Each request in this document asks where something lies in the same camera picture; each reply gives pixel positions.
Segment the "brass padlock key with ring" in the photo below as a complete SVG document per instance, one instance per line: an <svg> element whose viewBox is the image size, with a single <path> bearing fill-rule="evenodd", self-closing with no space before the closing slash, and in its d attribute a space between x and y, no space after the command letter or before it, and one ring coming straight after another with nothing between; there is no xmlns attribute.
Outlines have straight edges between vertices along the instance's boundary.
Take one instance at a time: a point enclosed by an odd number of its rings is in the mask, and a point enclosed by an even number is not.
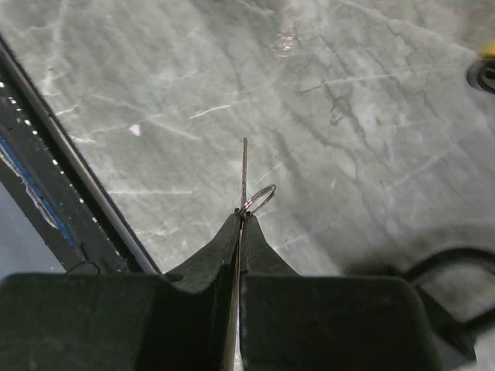
<svg viewBox="0 0 495 371"><path fill-rule="evenodd" d="M248 214L254 215L264 208L274 197L277 185L272 183L266 185L256 192L252 191L248 181L248 139L242 138L241 152L241 201L238 208L238 215L246 217Z"/></svg>

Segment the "yellow padlock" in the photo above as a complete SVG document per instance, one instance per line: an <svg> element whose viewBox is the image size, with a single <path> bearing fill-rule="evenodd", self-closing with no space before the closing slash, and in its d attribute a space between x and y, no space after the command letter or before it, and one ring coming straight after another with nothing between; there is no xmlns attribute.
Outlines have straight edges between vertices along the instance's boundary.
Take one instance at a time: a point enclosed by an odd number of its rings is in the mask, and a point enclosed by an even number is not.
<svg viewBox="0 0 495 371"><path fill-rule="evenodd" d="M466 71L466 81L472 88L494 95L494 40L481 48Z"/></svg>

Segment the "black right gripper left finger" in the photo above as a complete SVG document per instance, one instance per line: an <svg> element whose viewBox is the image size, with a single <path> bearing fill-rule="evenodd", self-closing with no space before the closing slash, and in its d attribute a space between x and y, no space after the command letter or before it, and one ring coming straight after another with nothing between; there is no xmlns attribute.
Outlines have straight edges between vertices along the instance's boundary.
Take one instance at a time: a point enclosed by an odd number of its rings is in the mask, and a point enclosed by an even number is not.
<svg viewBox="0 0 495 371"><path fill-rule="evenodd" d="M1 282L3 370L231 370L239 213L166 274L13 274Z"/></svg>

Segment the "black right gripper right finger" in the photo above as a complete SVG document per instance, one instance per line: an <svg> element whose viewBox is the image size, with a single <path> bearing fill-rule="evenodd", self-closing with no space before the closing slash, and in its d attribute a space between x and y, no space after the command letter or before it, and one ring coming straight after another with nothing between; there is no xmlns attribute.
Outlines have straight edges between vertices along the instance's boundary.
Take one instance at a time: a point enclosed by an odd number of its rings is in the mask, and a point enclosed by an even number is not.
<svg viewBox="0 0 495 371"><path fill-rule="evenodd" d="M256 218L244 228L243 246L246 370L454 370L476 359L473 338L399 277L299 275Z"/></svg>

